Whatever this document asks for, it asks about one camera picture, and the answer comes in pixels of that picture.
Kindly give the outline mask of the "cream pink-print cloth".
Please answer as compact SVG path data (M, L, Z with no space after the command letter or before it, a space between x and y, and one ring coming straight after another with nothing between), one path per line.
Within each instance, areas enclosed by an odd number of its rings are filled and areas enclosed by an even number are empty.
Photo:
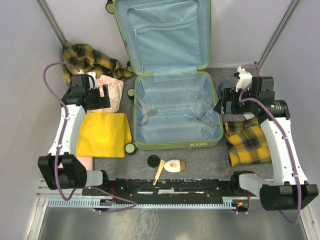
M123 95L124 82L107 75L101 74L97 79L97 85L100 90L100 96L104 96L103 86L108 86L108 94L110 99L110 107L101 108L99 111L105 113L116 113L120 108L120 103Z

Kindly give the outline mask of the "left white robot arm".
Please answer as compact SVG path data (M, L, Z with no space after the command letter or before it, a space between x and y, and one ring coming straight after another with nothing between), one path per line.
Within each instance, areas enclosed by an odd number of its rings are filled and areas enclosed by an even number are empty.
M104 179L105 173L87 170L77 159L76 149L87 111L110 107L108 87L99 89L95 72L73 75L71 81L71 87L59 99L61 118L53 144L37 165L51 190L93 186L99 195L106 195L111 183Z

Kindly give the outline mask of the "yellow garment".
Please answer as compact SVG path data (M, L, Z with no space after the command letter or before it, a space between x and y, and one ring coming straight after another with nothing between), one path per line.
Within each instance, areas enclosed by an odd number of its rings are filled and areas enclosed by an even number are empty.
M93 158L123 158L132 142L125 113L89 112L81 124L76 155Z

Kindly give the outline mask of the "pink fluffy cloth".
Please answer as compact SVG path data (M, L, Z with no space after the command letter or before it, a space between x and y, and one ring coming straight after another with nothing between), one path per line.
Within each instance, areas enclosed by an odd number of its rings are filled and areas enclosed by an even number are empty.
M93 157L90 156L77 156L76 157L79 162L85 167L86 170L92 171L93 170L93 164L94 164L94 159Z

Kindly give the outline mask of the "blue-grey garment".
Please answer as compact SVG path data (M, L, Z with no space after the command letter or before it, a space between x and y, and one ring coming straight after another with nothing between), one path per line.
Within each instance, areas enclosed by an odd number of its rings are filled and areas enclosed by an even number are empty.
M229 80L224 80L218 87L218 96L220 100L231 100L233 96L233 89L236 87L236 83Z

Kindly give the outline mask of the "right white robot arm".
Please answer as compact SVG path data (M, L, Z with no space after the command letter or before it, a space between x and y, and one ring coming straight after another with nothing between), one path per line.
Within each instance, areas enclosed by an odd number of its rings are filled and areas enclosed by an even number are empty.
M259 197L266 211L300 212L318 196L319 190L317 185L309 184L300 166L291 135L289 108L284 100L275 99L274 79L257 76L246 81L239 79L235 87L222 87L214 110L224 114L227 105L232 114L252 113L257 118L273 166L273 181L252 172L237 174L229 183L231 193L240 196L249 191Z

